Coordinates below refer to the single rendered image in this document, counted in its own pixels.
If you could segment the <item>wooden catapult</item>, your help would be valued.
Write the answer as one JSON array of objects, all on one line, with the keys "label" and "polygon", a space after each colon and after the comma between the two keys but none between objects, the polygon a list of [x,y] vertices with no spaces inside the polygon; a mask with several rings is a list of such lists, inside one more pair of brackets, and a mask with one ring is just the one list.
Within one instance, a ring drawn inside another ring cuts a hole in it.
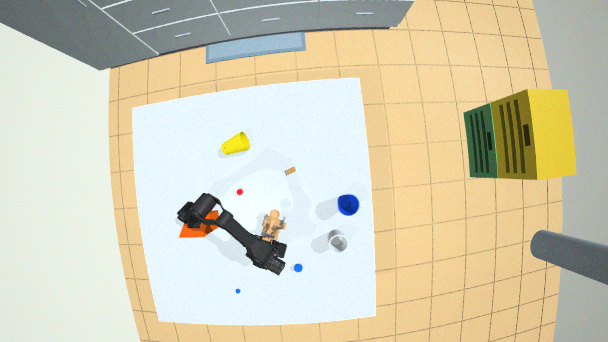
[{"label": "wooden catapult", "polygon": [[279,233],[281,230],[285,230],[286,223],[284,223],[285,216],[283,216],[283,220],[277,219],[279,218],[280,212],[278,210],[270,210],[270,216],[266,216],[265,223],[261,232],[262,240],[273,242],[273,240],[278,240]]}]

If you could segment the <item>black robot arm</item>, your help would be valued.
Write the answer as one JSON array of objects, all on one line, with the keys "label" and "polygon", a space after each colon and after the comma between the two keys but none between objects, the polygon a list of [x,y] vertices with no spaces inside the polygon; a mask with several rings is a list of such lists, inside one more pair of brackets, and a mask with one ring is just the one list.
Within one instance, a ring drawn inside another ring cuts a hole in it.
[{"label": "black robot arm", "polygon": [[[216,204],[221,205],[223,212],[215,219],[205,219],[210,214],[210,211]],[[269,270],[272,273],[279,275],[285,268],[286,262],[282,261],[276,254],[274,246],[252,236],[238,221],[234,215],[223,208],[221,201],[209,193],[203,193],[193,202],[186,202],[183,207],[177,212],[177,218],[185,224],[187,228],[200,228],[201,223],[210,226],[218,226],[225,230],[245,248],[248,257],[254,266]]]}]

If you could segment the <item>blue cup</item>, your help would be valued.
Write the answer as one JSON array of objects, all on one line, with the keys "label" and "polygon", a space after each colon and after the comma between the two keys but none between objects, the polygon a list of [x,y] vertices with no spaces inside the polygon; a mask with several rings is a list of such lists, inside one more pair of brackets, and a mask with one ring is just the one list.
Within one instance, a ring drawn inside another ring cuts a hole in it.
[{"label": "blue cup", "polygon": [[354,215],[359,209],[360,203],[358,198],[353,195],[343,195],[338,199],[339,211],[346,216]]}]

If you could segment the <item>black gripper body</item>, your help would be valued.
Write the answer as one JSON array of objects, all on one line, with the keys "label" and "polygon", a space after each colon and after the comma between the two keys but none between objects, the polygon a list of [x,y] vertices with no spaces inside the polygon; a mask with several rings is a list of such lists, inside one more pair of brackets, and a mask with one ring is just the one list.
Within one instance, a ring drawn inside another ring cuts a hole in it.
[{"label": "black gripper body", "polygon": [[285,257],[288,245],[284,243],[274,243],[272,245],[274,246],[276,251],[275,256],[283,259]]}]

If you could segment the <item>white cup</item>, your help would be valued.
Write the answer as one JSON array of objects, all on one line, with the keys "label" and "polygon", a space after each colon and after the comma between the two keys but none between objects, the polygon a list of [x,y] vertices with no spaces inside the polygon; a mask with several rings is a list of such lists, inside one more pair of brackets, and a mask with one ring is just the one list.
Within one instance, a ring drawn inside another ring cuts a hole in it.
[{"label": "white cup", "polygon": [[327,235],[328,245],[333,253],[342,253],[348,248],[348,240],[341,230],[332,230]]}]

